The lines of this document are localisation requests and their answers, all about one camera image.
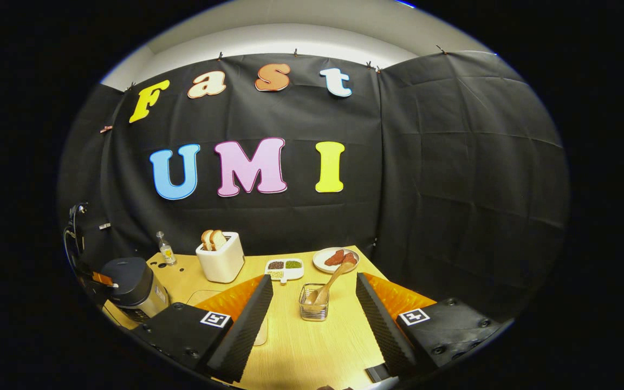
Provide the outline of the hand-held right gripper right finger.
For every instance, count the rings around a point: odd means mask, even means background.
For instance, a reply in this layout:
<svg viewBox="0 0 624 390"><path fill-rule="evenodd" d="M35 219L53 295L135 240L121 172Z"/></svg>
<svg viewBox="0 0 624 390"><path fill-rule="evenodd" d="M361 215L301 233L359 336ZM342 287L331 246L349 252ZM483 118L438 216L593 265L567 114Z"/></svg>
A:
<svg viewBox="0 0 624 390"><path fill-rule="evenodd" d="M455 365L502 331L500 322L461 299L435 302L367 272L357 274L356 296L386 373L401 379Z"/></svg>

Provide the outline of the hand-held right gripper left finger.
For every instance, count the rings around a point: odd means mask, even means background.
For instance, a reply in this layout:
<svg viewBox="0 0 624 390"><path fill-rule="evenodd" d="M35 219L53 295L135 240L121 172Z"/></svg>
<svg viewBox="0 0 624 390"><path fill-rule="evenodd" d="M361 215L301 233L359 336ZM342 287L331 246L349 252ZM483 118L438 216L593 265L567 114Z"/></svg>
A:
<svg viewBox="0 0 624 390"><path fill-rule="evenodd" d="M272 297L271 277L260 275L197 306L174 303L131 337L182 369L240 382Z"/></svg>

